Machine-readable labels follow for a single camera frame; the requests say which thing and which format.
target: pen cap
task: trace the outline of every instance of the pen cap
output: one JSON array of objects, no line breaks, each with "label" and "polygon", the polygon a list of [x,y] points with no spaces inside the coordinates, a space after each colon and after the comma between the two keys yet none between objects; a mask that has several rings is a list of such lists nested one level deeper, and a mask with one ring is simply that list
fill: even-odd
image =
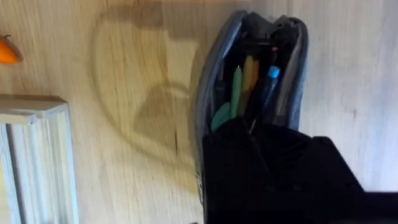
[{"label": "pen cap", "polygon": [[271,66],[268,71],[268,76],[271,78],[277,78],[279,75],[280,69],[276,66]]}]

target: orange object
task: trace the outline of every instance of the orange object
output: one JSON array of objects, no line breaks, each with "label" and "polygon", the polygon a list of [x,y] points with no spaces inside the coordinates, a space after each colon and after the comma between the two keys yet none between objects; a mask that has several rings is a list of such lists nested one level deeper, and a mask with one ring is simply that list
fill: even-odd
[{"label": "orange object", "polygon": [[3,41],[3,39],[0,39],[0,63],[8,65],[18,63],[16,53]]}]

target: blue pen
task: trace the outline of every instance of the blue pen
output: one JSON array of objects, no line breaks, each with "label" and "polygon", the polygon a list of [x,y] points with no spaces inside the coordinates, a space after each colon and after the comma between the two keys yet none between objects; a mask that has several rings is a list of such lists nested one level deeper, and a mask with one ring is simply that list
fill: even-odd
[{"label": "blue pen", "polygon": [[280,68],[271,66],[266,77],[260,79],[249,100],[247,110],[245,111],[246,122],[250,127],[251,133],[256,125],[256,121],[261,119],[269,105],[272,94],[275,92],[275,87],[278,83]]}]

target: wooden surface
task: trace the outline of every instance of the wooden surface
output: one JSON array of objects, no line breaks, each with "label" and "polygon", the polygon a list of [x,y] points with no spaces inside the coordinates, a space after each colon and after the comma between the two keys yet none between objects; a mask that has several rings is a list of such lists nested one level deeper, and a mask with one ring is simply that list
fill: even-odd
[{"label": "wooden surface", "polygon": [[300,129],[334,140],[367,190],[398,190],[396,0],[0,0],[25,60],[0,93],[70,105],[82,223],[202,222],[190,101],[236,9],[297,16],[310,52]]}]

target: wooden table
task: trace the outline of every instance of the wooden table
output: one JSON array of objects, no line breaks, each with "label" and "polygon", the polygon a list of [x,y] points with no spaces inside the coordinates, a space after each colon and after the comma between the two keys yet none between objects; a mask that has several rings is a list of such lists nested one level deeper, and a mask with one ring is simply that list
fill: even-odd
[{"label": "wooden table", "polygon": [[310,33],[300,129],[327,135],[367,190],[398,190],[396,0],[0,0],[25,60],[0,93],[70,105],[82,223],[202,223],[192,96],[237,9]]}]

